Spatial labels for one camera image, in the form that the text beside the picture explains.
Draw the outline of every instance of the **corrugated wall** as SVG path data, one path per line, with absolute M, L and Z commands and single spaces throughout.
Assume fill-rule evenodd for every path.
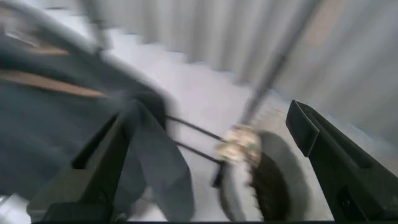
M 99 1 L 108 27 L 256 86 L 314 0 Z M 82 13 L 78 0 L 42 3 Z M 273 89 L 398 146 L 397 21 L 395 0 L 322 1 Z

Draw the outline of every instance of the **white floor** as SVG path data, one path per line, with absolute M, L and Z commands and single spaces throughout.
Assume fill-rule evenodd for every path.
M 92 40 L 84 17 L 72 16 L 64 10 L 45 10 L 44 13 L 87 40 Z M 220 136 L 238 122 L 251 90 L 245 86 L 233 85 L 229 78 L 230 74 L 214 72 L 200 63 L 186 64 L 183 62 L 182 54 L 167 52 L 161 44 L 141 45 L 138 36 L 126 35 L 118 29 L 109 30 L 108 35 L 113 48 L 106 53 L 107 58 L 168 95 L 172 100 L 174 116 Z M 310 186 L 308 195 L 310 205 L 303 218 L 332 220 L 333 217 L 308 159 L 300 154 L 284 126 L 283 117 L 287 108 L 286 102 L 278 99 L 276 95 L 271 95 L 263 111 L 276 111 L 276 113 L 267 113 L 269 119 L 266 121 L 269 122 L 259 125 L 262 128 L 267 126 L 282 136 L 297 157 L 299 166 L 305 174 L 303 178 Z M 174 126 L 172 131 L 175 139 L 180 139 L 181 142 L 209 155 L 215 155 L 213 146 L 216 141 L 181 126 Z M 197 209 L 193 221 L 227 221 L 219 206 L 216 190 L 210 187 L 216 166 L 184 149 L 182 153 L 193 176 Z M 155 205 L 142 216 L 133 219 L 165 220 Z

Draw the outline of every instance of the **dark cloth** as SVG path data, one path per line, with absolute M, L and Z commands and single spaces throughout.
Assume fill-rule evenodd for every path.
M 0 194 L 30 200 L 114 114 L 126 116 L 129 150 L 115 198 L 128 210 L 150 187 L 169 221 L 188 221 L 194 211 L 190 170 L 166 133 L 165 100 L 148 86 L 79 49 L 38 18 L 38 35 L 69 55 L 39 55 L 0 37 L 0 75 L 33 73 L 103 92 L 88 98 L 0 78 Z

